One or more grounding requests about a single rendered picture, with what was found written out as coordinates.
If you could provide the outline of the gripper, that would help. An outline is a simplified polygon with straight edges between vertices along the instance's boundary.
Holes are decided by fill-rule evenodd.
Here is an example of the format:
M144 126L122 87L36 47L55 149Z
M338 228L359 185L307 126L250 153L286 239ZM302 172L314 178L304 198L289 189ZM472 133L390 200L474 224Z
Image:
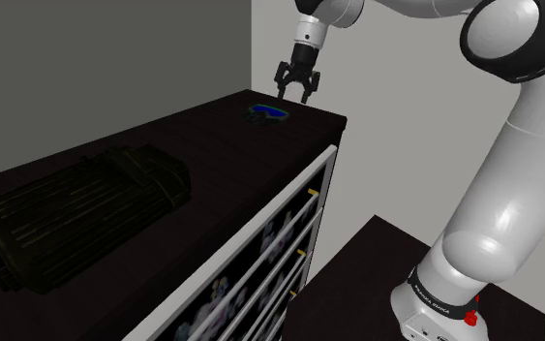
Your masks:
M303 87L301 104L306 104L310 96L318 91L320 72L314 70L319 50L312 46L295 43L290 63L281 61L274 76L279 99L285 97L286 89L293 81L299 81Z

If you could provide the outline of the dark chest of drawers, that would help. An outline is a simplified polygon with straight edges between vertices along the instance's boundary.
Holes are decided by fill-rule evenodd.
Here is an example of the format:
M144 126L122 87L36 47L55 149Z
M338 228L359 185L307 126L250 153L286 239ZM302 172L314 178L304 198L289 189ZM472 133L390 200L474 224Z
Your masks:
M250 106L289 113L242 121ZM45 295L0 291L0 341L122 341L303 170L340 142L344 116L252 90L0 172L0 194L105 148L152 144L182 160L191 200Z

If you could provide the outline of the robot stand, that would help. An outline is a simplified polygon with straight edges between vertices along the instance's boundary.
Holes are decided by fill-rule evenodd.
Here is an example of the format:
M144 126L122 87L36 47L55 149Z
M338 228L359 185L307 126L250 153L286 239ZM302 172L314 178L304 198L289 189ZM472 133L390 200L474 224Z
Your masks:
M390 293L428 250L372 217L288 305L281 341L407 341ZM545 341L545 314L493 284L480 309L490 341Z

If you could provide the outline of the black ribbed appliance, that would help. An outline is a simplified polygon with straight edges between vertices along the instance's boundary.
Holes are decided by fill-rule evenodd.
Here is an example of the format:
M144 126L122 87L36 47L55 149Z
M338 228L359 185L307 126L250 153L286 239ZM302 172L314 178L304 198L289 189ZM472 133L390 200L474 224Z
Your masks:
M45 295L191 198L188 167L117 146L0 195L0 289Z

